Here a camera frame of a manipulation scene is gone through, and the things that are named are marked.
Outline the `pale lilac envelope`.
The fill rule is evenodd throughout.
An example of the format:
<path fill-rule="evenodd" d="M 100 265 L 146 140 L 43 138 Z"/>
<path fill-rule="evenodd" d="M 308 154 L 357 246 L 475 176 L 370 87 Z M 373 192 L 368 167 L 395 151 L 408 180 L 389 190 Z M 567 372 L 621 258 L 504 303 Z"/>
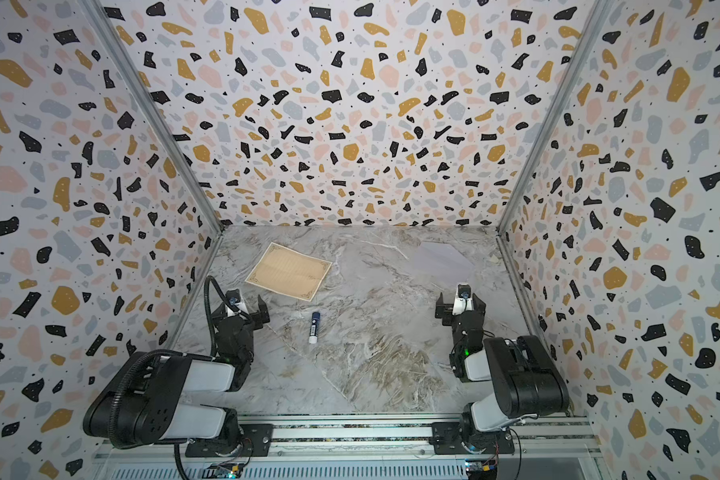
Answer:
<path fill-rule="evenodd" d="M 410 254 L 409 262 L 416 270 L 448 282 L 466 281 L 474 271 L 473 263 L 446 243 L 422 242 Z"/>

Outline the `beige decorated letter paper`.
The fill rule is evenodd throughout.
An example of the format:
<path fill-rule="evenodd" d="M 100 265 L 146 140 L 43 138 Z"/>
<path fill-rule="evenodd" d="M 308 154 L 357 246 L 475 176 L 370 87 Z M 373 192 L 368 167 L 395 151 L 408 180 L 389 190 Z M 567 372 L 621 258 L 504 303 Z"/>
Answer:
<path fill-rule="evenodd" d="M 270 243 L 245 282 L 293 299 L 311 302 L 333 263 Z"/>

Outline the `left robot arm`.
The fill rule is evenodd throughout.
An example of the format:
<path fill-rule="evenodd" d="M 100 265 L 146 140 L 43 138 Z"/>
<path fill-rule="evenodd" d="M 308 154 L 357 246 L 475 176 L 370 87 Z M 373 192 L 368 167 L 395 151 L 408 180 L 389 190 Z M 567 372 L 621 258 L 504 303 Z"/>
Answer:
<path fill-rule="evenodd" d="M 239 391 L 252 367 L 254 332 L 270 322 L 262 298 L 250 312 L 231 290 L 210 313 L 215 354 L 158 349 L 133 353 L 93 400 L 82 428 L 118 449 L 192 442 L 189 454 L 223 456 L 246 446 L 237 412 L 229 407 L 192 405 L 190 393 Z"/>

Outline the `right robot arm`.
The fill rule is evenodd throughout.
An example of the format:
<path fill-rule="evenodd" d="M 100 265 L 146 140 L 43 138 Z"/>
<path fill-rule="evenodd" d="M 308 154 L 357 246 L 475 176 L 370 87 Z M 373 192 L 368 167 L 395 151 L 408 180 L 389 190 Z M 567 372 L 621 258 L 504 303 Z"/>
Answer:
<path fill-rule="evenodd" d="M 456 422 L 432 425 L 431 444 L 439 455 L 511 453 L 509 429 L 527 419 L 565 412 L 570 395 L 542 341 L 534 335 L 497 337 L 484 328 L 487 304 L 467 284 L 451 303 L 439 296 L 434 316 L 451 330 L 449 365 L 463 383 L 489 383 L 483 399 L 464 407 Z"/>

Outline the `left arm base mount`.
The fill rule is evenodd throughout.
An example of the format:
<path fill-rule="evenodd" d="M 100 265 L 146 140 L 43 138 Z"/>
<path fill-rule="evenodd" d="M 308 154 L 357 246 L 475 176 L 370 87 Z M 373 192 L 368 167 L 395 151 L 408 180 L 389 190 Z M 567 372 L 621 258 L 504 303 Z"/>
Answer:
<path fill-rule="evenodd" d="M 266 457 L 273 438 L 273 424 L 242 424 L 214 439 L 200 439 L 187 445 L 187 458 L 247 459 Z"/>

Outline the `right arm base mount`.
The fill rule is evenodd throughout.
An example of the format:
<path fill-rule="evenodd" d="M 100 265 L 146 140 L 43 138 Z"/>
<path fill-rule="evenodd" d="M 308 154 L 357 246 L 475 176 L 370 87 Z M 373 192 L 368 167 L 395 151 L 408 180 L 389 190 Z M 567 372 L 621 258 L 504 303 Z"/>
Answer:
<path fill-rule="evenodd" d="M 435 422 L 429 443 L 436 455 L 514 454 L 511 434 L 506 431 L 480 432 L 462 422 Z"/>

